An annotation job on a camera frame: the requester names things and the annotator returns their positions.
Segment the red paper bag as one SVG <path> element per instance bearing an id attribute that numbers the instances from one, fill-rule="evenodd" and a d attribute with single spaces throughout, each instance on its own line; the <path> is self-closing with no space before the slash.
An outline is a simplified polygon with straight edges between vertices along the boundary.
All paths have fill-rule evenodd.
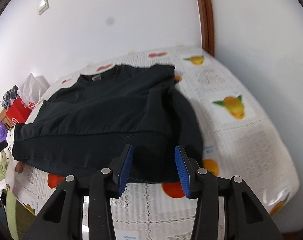
<path id="1" fill-rule="evenodd" d="M 34 108 L 35 103 L 25 104 L 21 98 L 17 98 L 6 111 L 6 117 L 14 126 L 18 123 L 25 123 Z"/>

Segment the white Miniso plastic bag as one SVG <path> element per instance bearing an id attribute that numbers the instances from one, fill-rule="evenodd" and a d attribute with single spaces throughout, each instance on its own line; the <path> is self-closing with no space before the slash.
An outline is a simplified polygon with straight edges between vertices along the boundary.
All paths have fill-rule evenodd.
<path id="1" fill-rule="evenodd" d="M 31 108 L 31 105 L 38 103 L 49 87 L 50 85 L 44 76 L 35 77 L 30 73 L 23 84 L 18 88 L 17 93 L 22 101 Z"/>

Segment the green bedding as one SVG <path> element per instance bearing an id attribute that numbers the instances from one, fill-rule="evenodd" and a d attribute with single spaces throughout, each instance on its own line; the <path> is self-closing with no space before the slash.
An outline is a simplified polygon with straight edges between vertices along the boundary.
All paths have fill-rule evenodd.
<path id="1" fill-rule="evenodd" d="M 6 218 L 8 228 L 13 239 L 23 239 L 25 233 L 35 219 L 35 215 L 21 204 L 6 184 L 8 158 L 4 152 L 0 153 L 0 195 L 5 199 Z"/>

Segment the wooden headboard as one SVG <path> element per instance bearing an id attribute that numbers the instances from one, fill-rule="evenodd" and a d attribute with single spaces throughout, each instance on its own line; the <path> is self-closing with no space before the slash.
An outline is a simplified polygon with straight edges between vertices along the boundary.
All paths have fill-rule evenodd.
<path id="1" fill-rule="evenodd" d="M 13 128 L 13 124 L 6 116 L 6 112 L 6 109 L 2 109 L 2 111 L 0 112 L 0 122 L 2 122 L 6 126 L 6 128 L 11 129 Z"/>

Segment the grey plaid cloth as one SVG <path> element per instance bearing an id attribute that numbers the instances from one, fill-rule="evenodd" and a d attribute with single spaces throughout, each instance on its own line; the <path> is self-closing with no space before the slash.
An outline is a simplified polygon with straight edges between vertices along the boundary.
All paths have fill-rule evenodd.
<path id="1" fill-rule="evenodd" d="M 18 91 L 17 85 L 14 85 L 11 89 L 9 89 L 1 100 L 1 105 L 4 109 L 8 110 L 13 102 L 19 97 L 17 91 Z"/>

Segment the brown wooden door frame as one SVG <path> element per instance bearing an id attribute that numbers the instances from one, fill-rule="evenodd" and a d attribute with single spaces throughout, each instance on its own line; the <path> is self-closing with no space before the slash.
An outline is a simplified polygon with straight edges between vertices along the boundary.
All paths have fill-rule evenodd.
<path id="1" fill-rule="evenodd" d="M 210 55 L 215 55 L 215 32 L 212 0 L 197 0 L 202 49 Z"/>

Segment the purple plastic object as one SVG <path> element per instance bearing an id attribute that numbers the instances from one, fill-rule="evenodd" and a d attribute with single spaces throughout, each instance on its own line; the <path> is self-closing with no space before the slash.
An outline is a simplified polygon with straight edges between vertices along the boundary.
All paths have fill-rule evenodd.
<path id="1" fill-rule="evenodd" d="M 0 121 L 0 142 L 6 140 L 8 134 L 8 129 L 3 122 Z"/>

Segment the fruit print tablecloth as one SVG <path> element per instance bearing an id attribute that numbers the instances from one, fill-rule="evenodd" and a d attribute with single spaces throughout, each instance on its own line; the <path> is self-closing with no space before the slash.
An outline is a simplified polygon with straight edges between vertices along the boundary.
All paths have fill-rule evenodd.
<path id="1" fill-rule="evenodd" d="M 43 99 L 71 87 L 81 74 L 100 74 L 117 64 L 174 65 L 182 78 L 177 88 L 190 101 L 202 131 L 205 167 L 222 178 L 243 178 L 269 214 L 297 192 L 294 162 L 271 120 L 245 86 L 202 49 L 176 47 L 115 57 L 66 75 Z M 118 239 L 190 239 L 196 201 L 174 185 L 128 184 L 119 199 L 111 200 L 111 211 Z"/>

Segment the black sweatshirt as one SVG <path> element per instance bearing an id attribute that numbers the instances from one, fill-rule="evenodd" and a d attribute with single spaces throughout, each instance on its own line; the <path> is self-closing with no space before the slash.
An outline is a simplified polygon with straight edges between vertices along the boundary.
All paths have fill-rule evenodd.
<path id="1" fill-rule="evenodd" d="M 189 101 L 175 87 L 175 68 L 125 64 L 77 82 L 45 100 L 35 120 L 17 124 L 12 155 L 45 172 L 86 177 L 134 148 L 131 178 L 175 182 L 174 151 L 202 162 L 203 138 Z"/>

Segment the white wall switch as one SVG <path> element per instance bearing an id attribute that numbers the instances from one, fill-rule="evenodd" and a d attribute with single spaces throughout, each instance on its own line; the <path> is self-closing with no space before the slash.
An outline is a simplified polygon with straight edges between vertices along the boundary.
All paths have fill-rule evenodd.
<path id="1" fill-rule="evenodd" d="M 42 0 L 37 6 L 38 15 L 42 15 L 47 9 L 49 9 L 48 0 Z"/>

